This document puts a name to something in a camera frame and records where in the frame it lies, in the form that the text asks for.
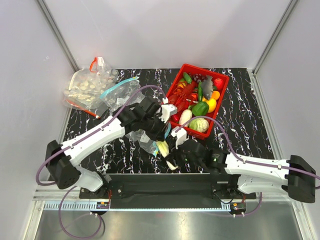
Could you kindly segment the blue zipper clear bag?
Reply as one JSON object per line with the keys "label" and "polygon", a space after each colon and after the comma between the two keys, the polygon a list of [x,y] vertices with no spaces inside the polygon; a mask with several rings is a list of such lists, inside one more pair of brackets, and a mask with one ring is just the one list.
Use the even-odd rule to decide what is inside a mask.
{"label": "blue zipper clear bag", "polygon": [[138,141],[139,146],[153,156],[160,153],[156,141],[166,141],[170,130],[171,126],[166,123],[135,122],[125,127],[126,136],[131,141]]}

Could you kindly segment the toy leek green white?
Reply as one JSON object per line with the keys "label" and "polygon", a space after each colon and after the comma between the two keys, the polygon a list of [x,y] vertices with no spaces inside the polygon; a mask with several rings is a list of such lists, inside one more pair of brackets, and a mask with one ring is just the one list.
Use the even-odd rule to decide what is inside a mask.
{"label": "toy leek green white", "polygon": [[[166,158],[169,155],[169,145],[166,141],[156,141],[156,146],[158,147],[158,150],[162,157]],[[166,164],[169,167],[171,171],[175,171],[178,166],[175,164],[172,164],[170,161],[166,160]]]}

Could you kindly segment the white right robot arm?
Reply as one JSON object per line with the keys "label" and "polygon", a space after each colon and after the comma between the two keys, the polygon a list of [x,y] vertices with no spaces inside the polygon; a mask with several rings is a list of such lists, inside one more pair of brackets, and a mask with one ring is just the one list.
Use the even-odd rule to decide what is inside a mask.
{"label": "white right robot arm", "polygon": [[262,192],[287,194],[303,203],[316,201],[316,171],[298,155],[272,160],[249,157],[207,148],[192,138],[180,145],[171,140],[165,149],[171,170],[189,163],[211,175],[230,176],[227,192],[232,198]]}

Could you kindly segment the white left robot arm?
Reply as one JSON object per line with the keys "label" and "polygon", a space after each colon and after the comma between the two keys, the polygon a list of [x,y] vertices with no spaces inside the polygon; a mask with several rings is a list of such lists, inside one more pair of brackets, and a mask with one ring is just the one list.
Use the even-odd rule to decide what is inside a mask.
{"label": "white left robot arm", "polygon": [[159,104],[149,97],[140,103],[122,106],[105,121],[69,141],[51,141],[46,147],[45,166],[61,190],[78,186],[103,198],[108,186],[95,171],[80,166],[82,160],[103,145],[138,130],[152,141],[164,141],[170,117],[177,108],[169,103]]}

